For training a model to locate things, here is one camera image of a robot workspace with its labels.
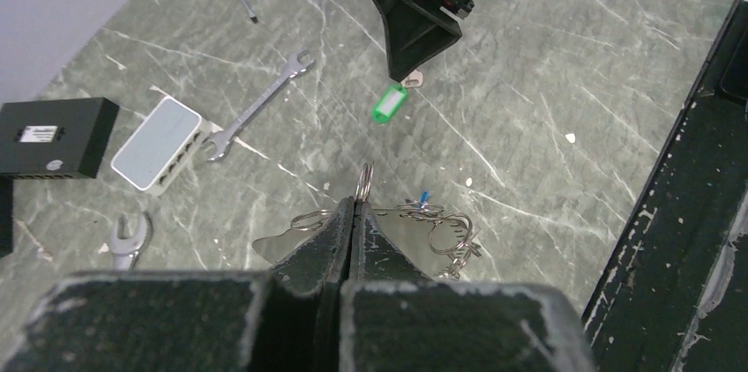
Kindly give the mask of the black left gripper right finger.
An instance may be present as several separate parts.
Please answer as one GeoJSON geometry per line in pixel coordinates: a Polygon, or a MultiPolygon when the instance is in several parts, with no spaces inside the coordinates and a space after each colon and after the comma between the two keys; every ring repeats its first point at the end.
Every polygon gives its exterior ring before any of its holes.
{"type": "Polygon", "coordinates": [[[580,317],[553,286],[425,278],[355,205],[340,290],[343,371],[593,371],[580,317]]]}

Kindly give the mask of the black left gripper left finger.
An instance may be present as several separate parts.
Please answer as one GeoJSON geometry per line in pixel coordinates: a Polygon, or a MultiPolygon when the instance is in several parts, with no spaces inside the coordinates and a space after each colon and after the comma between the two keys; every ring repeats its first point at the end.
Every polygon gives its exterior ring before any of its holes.
{"type": "Polygon", "coordinates": [[[80,272],[38,301],[4,371],[335,371],[355,200],[267,271],[80,272]]]}

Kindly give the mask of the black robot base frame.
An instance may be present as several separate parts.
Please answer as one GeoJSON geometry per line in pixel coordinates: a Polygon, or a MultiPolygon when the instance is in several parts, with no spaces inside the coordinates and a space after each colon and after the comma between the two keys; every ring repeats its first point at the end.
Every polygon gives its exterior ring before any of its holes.
{"type": "Polygon", "coordinates": [[[601,371],[747,368],[747,0],[734,0],[584,310],[601,371]]]}

